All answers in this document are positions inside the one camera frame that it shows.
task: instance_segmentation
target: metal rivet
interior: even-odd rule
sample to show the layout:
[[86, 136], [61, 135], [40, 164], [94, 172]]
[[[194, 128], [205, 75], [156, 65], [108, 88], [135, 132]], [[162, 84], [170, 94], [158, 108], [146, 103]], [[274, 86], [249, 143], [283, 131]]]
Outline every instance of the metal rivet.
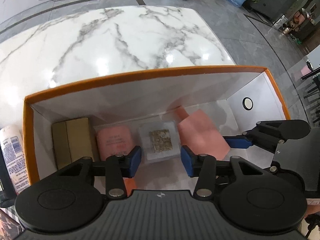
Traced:
[[271, 167], [270, 167], [270, 171], [271, 171], [271, 172], [275, 172], [276, 170], [277, 170], [277, 167], [276, 167], [276, 166], [271, 166]]
[[201, 188], [198, 189], [196, 193], [199, 197], [209, 197], [212, 194], [212, 191], [206, 188]]
[[120, 188], [113, 188], [109, 190], [108, 193], [111, 197], [121, 197], [124, 194], [124, 191]]

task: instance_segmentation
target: marble surface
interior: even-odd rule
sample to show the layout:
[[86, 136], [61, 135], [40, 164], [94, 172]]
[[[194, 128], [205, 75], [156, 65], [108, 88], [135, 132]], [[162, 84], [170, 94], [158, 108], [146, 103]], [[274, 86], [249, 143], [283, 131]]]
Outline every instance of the marble surface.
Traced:
[[0, 44], [0, 127], [21, 127], [24, 97], [58, 85], [145, 69], [234, 64], [192, 9], [127, 6], [78, 12]]
[[[88, 11], [92, 9], [137, 4], [136, 0], [95, 0], [90, 2], [81, 2], [79, 4], [69, 4], [73, 1], [75, 0], [62, 0], [59, 2], [49, 1], [16, 15], [10, 20], [0, 24], [0, 30], [3, 30], [3, 28], [12, 25], [19, 20], [25, 19], [34, 13], [52, 8], [52, 6], [65, 5], [63, 8], [54, 9], [5, 30], [0, 34], [0, 42], [9, 39], [23, 30], [54, 19], [54, 17], [62, 17], [74, 12]], [[287, 106], [294, 107], [297, 104], [301, 104], [300, 98], [297, 98], [295, 87], [290, 85], [290, 83], [295, 83], [295, 81], [291, 81], [290, 78], [288, 79], [288, 77], [283, 74], [286, 70], [288, 70], [290, 74], [290, 67], [298, 62], [303, 56], [301, 56], [299, 48], [294, 44], [292, 39], [281, 35], [279, 31], [274, 30], [259, 21], [253, 20], [252, 18], [250, 18], [249, 21], [244, 16], [245, 14], [259, 19], [257, 15], [249, 13], [244, 8], [236, 8], [227, 0], [143, 1], [147, 5], [177, 6], [196, 10], [196, 12], [218, 36], [237, 65], [257, 65], [268, 67], [273, 77], [277, 79], [277, 85], [284, 96]], [[298, 85], [296, 85], [296, 88], [298, 90], [298, 94], [300, 94]], [[306, 115], [294, 115], [293, 117], [305, 119]]]

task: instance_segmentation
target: black chair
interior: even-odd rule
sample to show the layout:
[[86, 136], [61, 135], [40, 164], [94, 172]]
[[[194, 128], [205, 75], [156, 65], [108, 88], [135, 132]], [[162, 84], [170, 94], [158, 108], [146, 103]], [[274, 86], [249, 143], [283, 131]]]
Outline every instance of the black chair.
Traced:
[[307, 95], [304, 96], [304, 98], [308, 98], [308, 97], [311, 97], [317, 93], [320, 92], [320, 75], [317, 75], [313, 78], [313, 82], [312, 83], [315, 83], [316, 86], [311, 88], [310, 90], [307, 91]]
[[316, 111], [316, 119], [313, 121], [313, 123], [319, 122], [320, 121], [320, 110]]
[[311, 64], [310, 64], [310, 62], [308, 62], [308, 61], [307, 61], [307, 66], [308, 66], [308, 68], [311, 70], [311, 72], [308, 73], [307, 75], [304, 75], [304, 76], [301, 78], [302, 80], [305, 80], [305, 79], [307, 79], [307, 78], [309, 78], [309, 77], [312, 77], [313, 75], [316, 75], [316, 74], [320, 73], [320, 67], [316, 68], [315, 70], [312, 70]]

